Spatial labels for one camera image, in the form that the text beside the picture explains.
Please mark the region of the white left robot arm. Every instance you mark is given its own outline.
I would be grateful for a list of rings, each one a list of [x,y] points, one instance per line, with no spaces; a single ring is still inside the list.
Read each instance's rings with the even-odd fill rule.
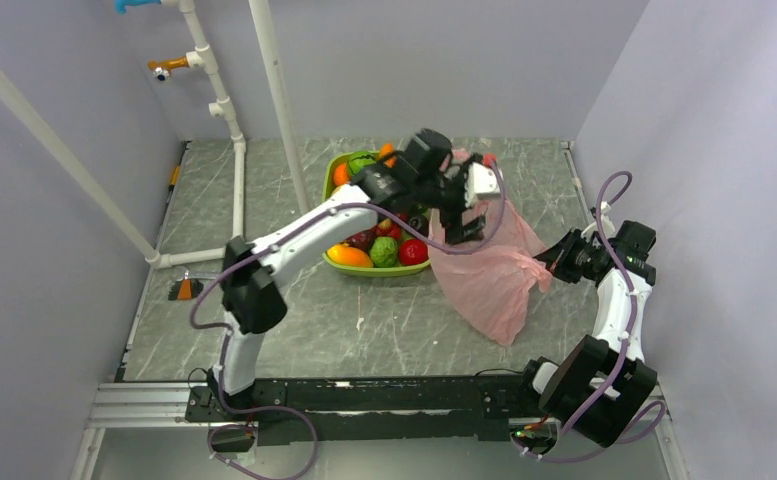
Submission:
[[[243,417],[253,404],[256,367],[265,334],[286,316],[281,292],[312,259],[347,238],[397,221],[415,207],[435,210],[446,230],[439,250],[481,246],[485,218],[465,215],[477,204],[502,196],[502,175],[492,157],[458,159],[450,140],[423,129],[408,145],[363,166],[350,182],[287,226],[249,241],[231,239],[224,248],[216,284],[225,311],[220,362],[208,382],[212,407],[228,420]]]

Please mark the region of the pink plastic bag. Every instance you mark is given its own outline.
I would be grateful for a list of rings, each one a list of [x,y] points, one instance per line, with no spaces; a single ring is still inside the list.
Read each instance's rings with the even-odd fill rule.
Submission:
[[[498,187],[459,216],[463,225],[483,220],[482,238],[450,245],[446,216],[431,210],[430,266],[452,308],[488,339],[510,346],[526,325],[531,290],[545,292],[552,283],[552,274],[534,258],[546,245],[508,199],[504,175],[492,170],[489,155],[471,168],[471,177]]]

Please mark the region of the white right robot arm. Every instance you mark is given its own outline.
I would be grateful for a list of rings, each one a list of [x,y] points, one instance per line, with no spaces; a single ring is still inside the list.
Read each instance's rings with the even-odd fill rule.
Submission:
[[[648,262],[655,242],[654,229],[626,220],[607,240],[573,229],[535,255],[558,280],[593,282],[598,310],[592,333],[562,363],[545,357],[529,363],[514,391],[521,411],[548,414],[601,447],[618,441],[657,383],[641,348],[645,304],[656,283]]]

